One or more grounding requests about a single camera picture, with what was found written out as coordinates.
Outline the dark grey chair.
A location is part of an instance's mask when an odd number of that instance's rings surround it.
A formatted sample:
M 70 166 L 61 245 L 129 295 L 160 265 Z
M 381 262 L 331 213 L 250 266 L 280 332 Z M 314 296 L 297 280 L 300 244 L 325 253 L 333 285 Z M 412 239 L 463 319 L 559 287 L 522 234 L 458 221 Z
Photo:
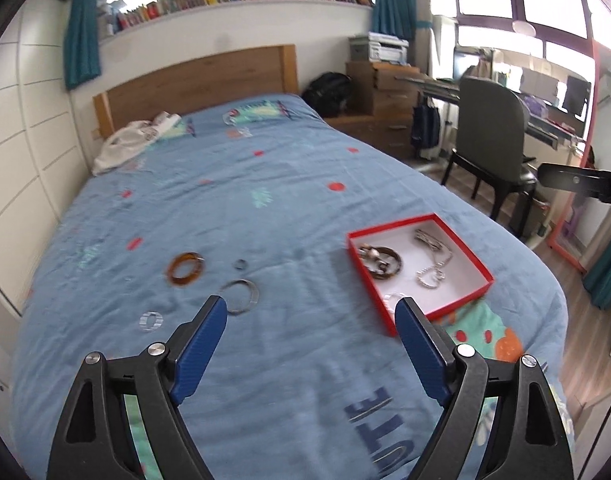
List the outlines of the dark grey chair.
M 476 110 L 458 106 L 455 148 L 441 183 L 447 184 L 452 169 L 458 166 L 475 176 L 478 184 L 490 185 L 494 191 L 492 220 L 499 218 L 503 203 L 511 194 L 525 194 L 533 200 L 537 176 L 523 156 L 525 136 L 514 122 L 496 126 Z

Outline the glass desk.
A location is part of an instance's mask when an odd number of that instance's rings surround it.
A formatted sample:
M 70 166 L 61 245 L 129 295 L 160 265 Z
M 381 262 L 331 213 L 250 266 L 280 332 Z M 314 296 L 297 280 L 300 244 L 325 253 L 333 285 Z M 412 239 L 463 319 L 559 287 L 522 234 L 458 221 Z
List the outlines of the glass desk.
M 427 98 L 476 110 L 493 125 L 503 126 L 506 122 L 514 122 L 522 134 L 552 150 L 558 150 L 563 145 L 574 150 L 583 141 L 573 131 L 557 126 L 547 118 L 531 114 L 519 94 L 490 79 L 465 77 L 460 84 L 435 80 L 425 75 L 395 76 L 394 79 L 411 84 Z

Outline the blue patterned bedspread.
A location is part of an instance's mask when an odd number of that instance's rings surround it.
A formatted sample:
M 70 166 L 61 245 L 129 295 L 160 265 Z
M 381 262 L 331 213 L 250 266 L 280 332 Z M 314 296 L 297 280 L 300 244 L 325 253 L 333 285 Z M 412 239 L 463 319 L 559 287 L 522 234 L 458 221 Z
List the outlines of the blue patterned bedspread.
M 478 302 L 447 317 L 484 356 L 532 354 L 559 386 L 566 298 L 503 226 L 375 148 L 330 128 L 297 96 L 202 110 L 186 132 L 90 179 L 38 266 L 12 367 L 20 462 L 46 476 L 84 356 L 134 356 L 171 336 L 237 278 L 260 289 L 231 316 L 198 391 L 180 408 L 219 479 L 402 479 L 441 410 L 356 271 L 352 231 L 437 214 L 491 271 Z M 198 252 L 197 281 L 170 262 Z M 139 328 L 144 312 L 159 330 Z

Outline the white garment on bed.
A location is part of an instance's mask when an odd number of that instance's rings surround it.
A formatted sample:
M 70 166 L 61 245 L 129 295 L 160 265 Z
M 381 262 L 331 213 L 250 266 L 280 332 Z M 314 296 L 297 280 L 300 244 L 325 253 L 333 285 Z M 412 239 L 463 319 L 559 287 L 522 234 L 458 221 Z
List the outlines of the white garment on bed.
M 167 112 L 156 115 L 153 120 L 129 122 L 104 141 L 92 164 L 92 174 L 100 176 L 124 165 L 174 132 L 181 122 L 182 117 Z

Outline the dark brown bangle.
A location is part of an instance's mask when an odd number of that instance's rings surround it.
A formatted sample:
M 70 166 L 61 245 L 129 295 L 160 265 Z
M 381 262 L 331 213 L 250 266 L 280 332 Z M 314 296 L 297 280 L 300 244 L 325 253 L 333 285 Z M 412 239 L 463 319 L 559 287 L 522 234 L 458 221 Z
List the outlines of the dark brown bangle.
M 403 269 L 401 256 L 389 247 L 362 245 L 357 252 L 363 267 L 374 280 L 389 280 Z

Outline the white wardrobe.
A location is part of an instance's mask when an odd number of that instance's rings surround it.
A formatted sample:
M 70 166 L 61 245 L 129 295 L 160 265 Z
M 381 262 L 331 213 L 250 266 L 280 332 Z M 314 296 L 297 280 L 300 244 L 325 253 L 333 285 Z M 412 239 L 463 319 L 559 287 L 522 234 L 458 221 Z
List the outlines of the white wardrobe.
M 16 312 L 88 178 L 64 88 L 68 9 L 64 0 L 26 0 L 0 37 L 0 294 Z

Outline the dark blue hanging bag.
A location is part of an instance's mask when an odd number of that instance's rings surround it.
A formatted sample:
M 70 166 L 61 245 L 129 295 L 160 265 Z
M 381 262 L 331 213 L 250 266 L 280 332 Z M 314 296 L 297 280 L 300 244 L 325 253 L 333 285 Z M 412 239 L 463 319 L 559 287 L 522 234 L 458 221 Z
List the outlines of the dark blue hanging bag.
M 440 144 L 441 117 L 439 108 L 426 98 L 414 107 L 411 144 L 417 158 L 430 160 Z

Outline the red shallow box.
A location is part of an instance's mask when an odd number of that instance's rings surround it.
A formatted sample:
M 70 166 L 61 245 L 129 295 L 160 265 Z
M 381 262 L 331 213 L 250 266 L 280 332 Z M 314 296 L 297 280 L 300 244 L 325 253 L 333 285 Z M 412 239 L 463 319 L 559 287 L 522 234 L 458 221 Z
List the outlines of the red shallow box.
M 443 252 L 432 252 L 416 240 L 417 229 L 441 240 Z M 403 292 L 434 321 L 481 298 L 494 283 L 491 271 L 437 214 L 422 214 L 354 231 L 347 235 L 347 244 L 350 258 L 390 336 L 397 329 L 394 314 L 383 305 L 383 295 Z M 402 258 L 402 271 L 389 280 L 374 280 L 357 252 L 362 245 L 393 249 Z

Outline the left teal curtain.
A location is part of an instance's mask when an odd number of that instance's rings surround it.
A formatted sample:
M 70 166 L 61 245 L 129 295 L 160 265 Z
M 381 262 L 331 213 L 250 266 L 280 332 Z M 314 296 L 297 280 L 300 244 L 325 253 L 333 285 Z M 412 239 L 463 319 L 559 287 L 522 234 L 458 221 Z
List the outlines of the left teal curtain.
M 63 73 L 68 91 L 101 75 L 97 0 L 71 0 L 63 43 Z

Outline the thin silver bangle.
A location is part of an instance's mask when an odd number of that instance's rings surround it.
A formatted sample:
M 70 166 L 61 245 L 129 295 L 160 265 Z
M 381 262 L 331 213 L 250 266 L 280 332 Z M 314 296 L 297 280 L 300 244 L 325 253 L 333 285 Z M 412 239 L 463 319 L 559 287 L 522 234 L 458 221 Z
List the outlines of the thin silver bangle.
M 224 284 L 218 294 L 226 301 L 227 313 L 232 316 L 250 312 L 260 301 L 260 289 L 245 278 Z

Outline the twisted silver hoop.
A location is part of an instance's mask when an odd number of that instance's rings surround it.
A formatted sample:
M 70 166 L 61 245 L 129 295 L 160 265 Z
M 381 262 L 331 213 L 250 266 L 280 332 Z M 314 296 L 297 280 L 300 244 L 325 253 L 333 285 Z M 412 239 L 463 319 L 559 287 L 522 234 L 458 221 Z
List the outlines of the twisted silver hoop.
M 406 295 L 403 294 L 403 292 L 394 292 L 393 294 L 383 295 L 383 305 L 391 314 L 394 314 L 399 301 L 405 297 Z
M 159 330 L 163 324 L 163 316 L 156 311 L 144 312 L 139 318 L 139 328 L 145 332 Z

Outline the black backpack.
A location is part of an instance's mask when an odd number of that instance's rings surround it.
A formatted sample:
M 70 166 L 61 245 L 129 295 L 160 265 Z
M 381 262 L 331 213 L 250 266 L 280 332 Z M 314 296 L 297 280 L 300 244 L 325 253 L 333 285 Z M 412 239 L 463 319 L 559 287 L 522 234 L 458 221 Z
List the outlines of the black backpack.
M 338 117 L 352 96 L 352 80 L 342 73 L 327 72 L 314 79 L 301 99 L 322 118 Z

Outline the amber orange bangle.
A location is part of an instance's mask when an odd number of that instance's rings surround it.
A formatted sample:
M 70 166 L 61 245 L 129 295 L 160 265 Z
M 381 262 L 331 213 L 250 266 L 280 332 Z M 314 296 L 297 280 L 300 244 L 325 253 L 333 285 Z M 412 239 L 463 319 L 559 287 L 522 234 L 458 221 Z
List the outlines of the amber orange bangle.
M 206 263 L 198 252 L 184 252 L 177 255 L 166 269 L 166 278 L 171 285 L 186 286 L 203 274 Z

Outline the wooden drawer cabinet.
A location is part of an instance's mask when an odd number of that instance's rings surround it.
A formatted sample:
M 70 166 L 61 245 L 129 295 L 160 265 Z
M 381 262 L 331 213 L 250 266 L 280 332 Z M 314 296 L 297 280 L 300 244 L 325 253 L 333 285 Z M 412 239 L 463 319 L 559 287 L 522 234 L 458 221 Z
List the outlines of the wooden drawer cabinet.
M 411 133 L 419 90 L 409 79 L 420 69 L 383 62 L 345 63 L 352 93 L 345 111 L 326 118 L 331 127 L 397 159 L 412 157 Z

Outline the white printer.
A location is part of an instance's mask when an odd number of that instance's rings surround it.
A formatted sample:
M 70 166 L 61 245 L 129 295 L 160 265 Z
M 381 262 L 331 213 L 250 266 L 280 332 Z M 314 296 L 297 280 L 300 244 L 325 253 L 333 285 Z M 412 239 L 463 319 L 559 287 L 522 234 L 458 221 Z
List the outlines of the white printer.
M 350 37 L 349 47 L 353 62 L 407 64 L 409 42 L 397 36 L 368 32 Z

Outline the wooden headboard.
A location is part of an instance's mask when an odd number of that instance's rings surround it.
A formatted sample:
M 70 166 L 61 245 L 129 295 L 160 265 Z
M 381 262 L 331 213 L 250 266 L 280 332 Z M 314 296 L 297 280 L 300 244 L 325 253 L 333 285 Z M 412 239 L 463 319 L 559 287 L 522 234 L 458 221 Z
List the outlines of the wooden headboard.
M 257 47 L 160 68 L 92 98 L 104 139 L 161 112 L 186 115 L 269 93 L 299 92 L 296 46 Z

